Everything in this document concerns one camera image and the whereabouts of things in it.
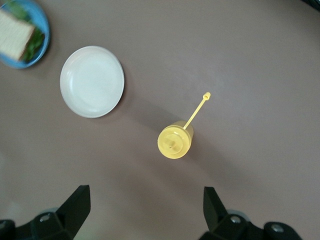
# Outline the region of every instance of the table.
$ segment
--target table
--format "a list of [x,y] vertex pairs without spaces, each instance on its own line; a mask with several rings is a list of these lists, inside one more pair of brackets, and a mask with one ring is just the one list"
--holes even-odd
[[[320,236],[320,14],[299,0],[38,0],[51,43],[33,67],[0,64],[0,219],[19,226],[90,185],[76,240],[198,239],[204,186],[258,227]],[[113,52],[120,103],[95,119],[60,93],[67,58]],[[192,122],[188,154],[157,138]]]

